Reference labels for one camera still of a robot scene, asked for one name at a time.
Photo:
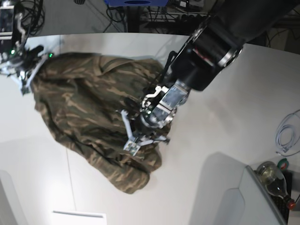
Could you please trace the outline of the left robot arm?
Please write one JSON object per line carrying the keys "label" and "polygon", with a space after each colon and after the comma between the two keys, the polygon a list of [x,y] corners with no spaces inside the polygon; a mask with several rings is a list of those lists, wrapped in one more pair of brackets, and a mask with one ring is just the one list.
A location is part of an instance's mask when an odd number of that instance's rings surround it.
{"label": "left robot arm", "polygon": [[248,41],[299,5],[297,0],[226,0],[202,21],[178,52],[169,54],[141,102],[135,129],[156,136],[169,124],[191,90],[203,91],[231,65]]}

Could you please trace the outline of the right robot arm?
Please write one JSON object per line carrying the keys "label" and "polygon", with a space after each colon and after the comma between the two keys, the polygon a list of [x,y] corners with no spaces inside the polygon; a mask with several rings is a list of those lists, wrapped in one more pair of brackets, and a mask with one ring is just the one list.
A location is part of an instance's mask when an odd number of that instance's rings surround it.
{"label": "right robot arm", "polygon": [[44,47],[27,48],[29,37],[45,23],[42,0],[2,0],[0,2],[0,75],[18,76],[31,71],[40,61]]}

